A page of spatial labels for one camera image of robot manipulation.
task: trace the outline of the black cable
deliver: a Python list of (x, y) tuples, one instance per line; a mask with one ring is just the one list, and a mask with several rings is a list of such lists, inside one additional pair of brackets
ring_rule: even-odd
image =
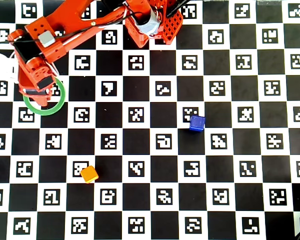
[[(121, 23), (123, 20), (127, 19), (127, 18), (130, 18), (132, 17), (133, 15), (135, 14), (142, 14), (142, 12), (140, 11), (136, 11), (136, 12), (133, 12), (125, 17), (122, 17), (118, 20), (115, 20), (115, 21), (111, 21), (111, 22), (108, 22), (108, 23), (105, 23), (105, 24), (97, 24), (97, 25), (94, 25), (94, 26), (89, 26), (89, 27), (86, 27), (86, 28), (83, 28), (83, 29), (80, 29), (78, 31), (74, 31), (74, 32), (71, 32), (71, 33), (68, 33), (66, 35), (63, 35), (63, 36), (56, 36), (55, 38), (56, 39), (61, 39), (61, 38), (67, 38), (67, 37), (72, 37), (74, 35), (77, 35), (77, 34), (80, 34), (80, 33), (83, 33), (91, 28), (95, 28), (95, 27), (106, 27), (106, 26), (110, 26), (110, 25), (114, 25), (114, 24), (119, 24)], [(33, 40), (20, 40), (18, 41), (19, 43), (31, 43), (31, 42), (37, 42), (37, 41), (40, 41), (39, 39), (33, 39)], [(14, 43), (15, 41), (2, 41), (0, 42), (0, 44), (9, 44), (9, 43)]]

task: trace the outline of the blue cube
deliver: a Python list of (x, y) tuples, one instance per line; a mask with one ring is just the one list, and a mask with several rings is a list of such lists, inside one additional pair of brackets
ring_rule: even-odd
[(205, 129), (206, 118), (204, 116), (193, 115), (190, 118), (190, 130), (202, 132)]

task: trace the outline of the table surface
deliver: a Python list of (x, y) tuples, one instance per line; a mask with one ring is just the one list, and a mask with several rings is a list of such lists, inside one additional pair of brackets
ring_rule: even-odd
[[(61, 3), (0, 1), (0, 41)], [(299, 233), (300, 0), (198, 0), (181, 13), (171, 45), (138, 49), (118, 24), (57, 61), (67, 94), (54, 115), (0, 80), (0, 240)], [(93, 2), (82, 18), (106, 14)], [(205, 116), (203, 132), (189, 131), (191, 115)]]

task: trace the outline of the green ring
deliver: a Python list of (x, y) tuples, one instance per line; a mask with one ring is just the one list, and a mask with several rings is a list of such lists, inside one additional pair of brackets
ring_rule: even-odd
[(31, 105), (29, 97), (23, 96), (23, 101), (27, 106), (27, 108), (30, 109), (33, 113), (39, 114), (41, 116), (49, 116), (58, 112), (66, 101), (66, 90), (64, 84), (57, 78), (56, 78), (56, 85), (60, 89), (60, 101), (54, 107), (45, 110), (37, 109)]

